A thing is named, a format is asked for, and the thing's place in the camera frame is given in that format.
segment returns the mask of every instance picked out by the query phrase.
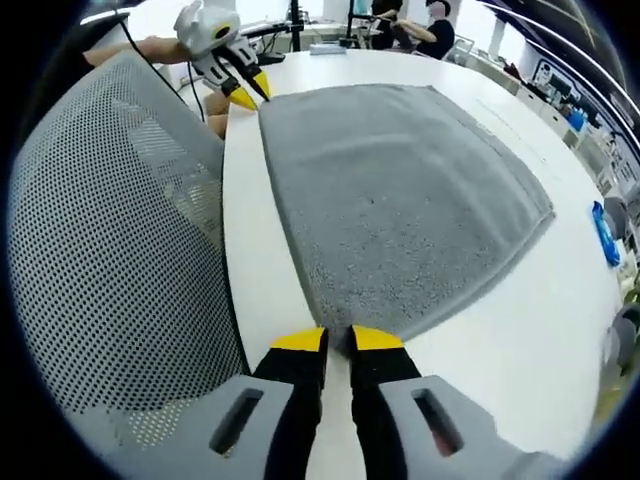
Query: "desk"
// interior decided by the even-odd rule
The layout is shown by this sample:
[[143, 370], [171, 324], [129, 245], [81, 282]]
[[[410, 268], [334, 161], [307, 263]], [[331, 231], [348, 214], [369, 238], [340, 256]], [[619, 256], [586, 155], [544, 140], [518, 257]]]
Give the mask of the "desk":
[[[369, 50], [321, 57], [300, 52], [265, 70], [274, 95], [336, 85], [433, 85], [536, 175], [557, 214], [547, 232], [496, 288], [406, 348], [423, 375], [441, 376], [488, 410], [507, 441], [571, 457], [589, 431], [602, 342], [621, 301], [591, 218], [592, 202], [602, 196], [562, 139], [496, 83], [429, 58]], [[230, 110], [224, 179], [230, 284], [253, 368], [273, 339], [315, 323], [280, 224], [258, 115], [236, 106]], [[348, 411], [348, 368], [334, 355], [327, 371], [309, 478], [329, 475], [332, 468], [335, 478], [346, 478], [346, 465], [357, 463], [352, 453], [359, 448]], [[344, 385], [336, 387], [334, 377]], [[314, 468], [321, 461], [320, 474]], [[349, 468], [356, 472], [350, 478], [362, 478], [361, 465]]]
[[[378, 35], [379, 30], [369, 29], [366, 27], [354, 27], [353, 35], [359, 40], [360, 48], [368, 48], [367, 41], [370, 37]], [[304, 30], [300, 32], [300, 50], [305, 51], [311, 48], [311, 45], [322, 43], [325, 41], [338, 41], [347, 34], [347, 26], [342, 23], [313, 23], [304, 26]], [[280, 53], [288, 53], [291, 50], [291, 33], [278, 33], [275, 35], [273, 51]], [[266, 35], [264, 40], [266, 43], [271, 41], [273, 35]]]
[[490, 78], [498, 85], [507, 89], [512, 95], [515, 95], [520, 89], [521, 83], [517, 78], [509, 75], [499, 64], [492, 62], [488, 58], [471, 52], [467, 57], [465, 66], [482, 73], [485, 77]]
[[544, 120], [569, 148], [577, 150], [580, 147], [586, 127], [578, 132], [555, 107], [535, 95], [525, 85], [518, 86], [515, 96]]

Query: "ceiling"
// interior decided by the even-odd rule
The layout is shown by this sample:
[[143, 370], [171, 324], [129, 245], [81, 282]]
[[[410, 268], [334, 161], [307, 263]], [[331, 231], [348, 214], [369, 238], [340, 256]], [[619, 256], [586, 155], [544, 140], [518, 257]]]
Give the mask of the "ceiling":
[[[608, 21], [610, 19], [605, 19], [603, 22], [596, 13], [602, 12], [601, 3], [592, 2], [589, 7], [585, 5], [583, 0], [485, 0], [484, 3], [507, 8], [548, 27], [569, 40], [606, 70], [623, 87], [634, 103], [640, 105], [638, 72], [628, 67], [630, 64], [635, 65], [636, 62], [631, 62], [632, 59], [629, 59], [628, 55], [621, 53], [620, 48], [616, 48], [616, 46], [623, 44], [628, 45], [626, 41], [631, 39], [625, 37], [627, 32], [620, 30], [615, 31], [613, 35], [615, 40], [611, 39], [604, 27], [605, 24], [611, 24]], [[596, 66], [566, 43], [544, 29], [511, 15], [498, 12], [498, 17], [517, 28], [529, 40], [542, 45], [562, 58], [607, 98], [610, 98], [612, 93], [616, 93], [621, 99], [623, 98]], [[623, 102], [625, 110], [631, 114], [634, 120], [636, 138], [640, 138], [640, 116], [633, 112], [626, 100]]]

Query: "white wall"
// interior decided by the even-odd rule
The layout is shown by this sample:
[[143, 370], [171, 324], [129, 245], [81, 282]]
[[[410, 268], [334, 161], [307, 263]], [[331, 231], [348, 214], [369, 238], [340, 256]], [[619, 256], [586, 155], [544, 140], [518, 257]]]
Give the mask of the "white wall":
[[504, 27], [502, 42], [498, 48], [498, 55], [517, 66], [520, 64], [524, 50], [528, 45], [524, 35], [507, 23]]
[[338, 23], [347, 23], [349, 17], [349, 0], [324, 0], [322, 17]]
[[[456, 26], [458, 14], [460, 12], [460, 4], [462, 2], [475, 2], [475, 0], [448, 0], [451, 5], [451, 13], [449, 14], [449, 21]], [[424, 6], [424, 0], [404, 0], [402, 4], [402, 10], [406, 11], [406, 18], [412, 22], [419, 23], [421, 25], [427, 25], [429, 23], [429, 13], [427, 7]]]
[[520, 60], [513, 63], [518, 67], [520, 76], [524, 80], [531, 80], [540, 59], [542, 59], [542, 56], [529, 43], [525, 42]]
[[496, 24], [496, 16], [491, 10], [475, 0], [462, 0], [456, 19], [456, 35], [470, 38], [475, 43], [474, 50], [489, 50]]
[[493, 35], [491, 35], [491, 43], [489, 44], [489, 49], [487, 50], [491, 57], [497, 57], [500, 54], [500, 47], [503, 43], [502, 41], [504, 40], [506, 26], [506, 23], [496, 18], [493, 28]]
[[[261, 21], [282, 21], [287, 16], [290, 0], [235, 0], [236, 10], [243, 25]], [[298, 0], [300, 8], [309, 12], [310, 17], [322, 17], [324, 0]]]

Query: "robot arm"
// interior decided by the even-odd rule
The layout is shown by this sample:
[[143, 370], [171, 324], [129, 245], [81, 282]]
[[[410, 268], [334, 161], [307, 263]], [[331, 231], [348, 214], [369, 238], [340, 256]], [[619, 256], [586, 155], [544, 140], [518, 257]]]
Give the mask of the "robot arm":
[[196, 71], [210, 88], [218, 89], [233, 103], [250, 110], [257, 106], [247, 90], [220, 59], [233, 66], [266, 101], [270, 92], [266, 74], [248, 40], [239, 35], [240, 17], [234, 11], [212, 5], [212, 0], [194, 0], [176, 19], [174, 30], [193, 58]]

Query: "monitor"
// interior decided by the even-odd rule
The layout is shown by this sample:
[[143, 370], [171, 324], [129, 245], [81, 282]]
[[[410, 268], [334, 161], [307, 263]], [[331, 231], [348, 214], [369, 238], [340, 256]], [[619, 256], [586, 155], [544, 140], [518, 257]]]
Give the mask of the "monitor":
[[578, 100], [578, 103], [576, 103], [576, 107], [582, 108], [584, 110], [584, 113], [587, 115], [587, 118], [589, 119], [589, 123], [591, 125], [600, 125], [600, 123], [596, 120], [596, 117], [598, 116], [598, 109], [584, 95], [580, 100]]
[[568, 96], [571, 93], [571, 85], [565, 83], [560, 77], [556, 75], [551, 75], [551, 80], [549, 80], [549, 85], [555, 88], [563, 97]]

